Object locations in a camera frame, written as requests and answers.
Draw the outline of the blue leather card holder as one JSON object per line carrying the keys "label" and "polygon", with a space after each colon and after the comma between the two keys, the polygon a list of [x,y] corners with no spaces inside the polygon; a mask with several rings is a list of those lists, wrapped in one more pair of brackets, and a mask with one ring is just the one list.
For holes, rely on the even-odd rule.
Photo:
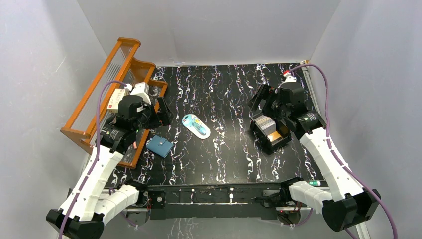
{"label": "blue leather card holder", "polygon": [[173,143],[160,136],[153,136],[152,139],[146,145],[147,149],[153,153],[166,158],[174,147]]}

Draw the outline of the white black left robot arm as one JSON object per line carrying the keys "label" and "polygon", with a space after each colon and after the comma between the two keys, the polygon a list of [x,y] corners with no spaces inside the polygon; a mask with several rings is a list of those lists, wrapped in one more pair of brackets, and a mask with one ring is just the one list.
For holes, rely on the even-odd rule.
{"label": "white black left robot arm", "polygon": [[163,193],[148,190],[147,185],[129,179],[105,199],[100,199],[110,175],[136,142],[141,130],[168,126],[173,114],[163,97],[158,97],[156,110],[137,95],[127,95],[118,104],[117,113],[107,118],[97,129],[97,143],[75,188],[58,208],[51,209],[46,221],[54,227],[59,238],[98,239],[105,225],[127,207],[154,208]]}

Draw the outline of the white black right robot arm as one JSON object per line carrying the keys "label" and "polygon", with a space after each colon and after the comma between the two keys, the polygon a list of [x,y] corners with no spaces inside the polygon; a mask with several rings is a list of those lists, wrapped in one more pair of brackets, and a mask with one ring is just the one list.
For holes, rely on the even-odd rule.
{"label": "white black right robot arm", "polygon": [[295,177],[282,182],[279,192],[263,195],[259,200],[265,207],[305,204],[339,232],[371,219],[380,195],[375,189],[365,189],[349,174],[348,166],[334,151],[327,124],[317,111],[308,109],[305,96],[301,84],[296,82],[283,83],[279,88],[261,85],[248,106],[256,110],[262,101],[265,105],[251,117],[250,128],[268,153],[285,146],[293,137],[298,139],[318,165],[329,190]]}

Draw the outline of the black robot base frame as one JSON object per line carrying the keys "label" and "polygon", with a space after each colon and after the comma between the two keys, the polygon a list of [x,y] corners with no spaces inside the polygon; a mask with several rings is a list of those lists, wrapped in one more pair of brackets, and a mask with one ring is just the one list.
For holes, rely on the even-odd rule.
{"label": "black robot base frame", "polygon": [[311,208],[305,203],[285,202],[280,183],[148,186],[149,202],[130,206],[127,216],[144,214],[147,220],[175,218],[259,218],[287,226],[306,222]]}

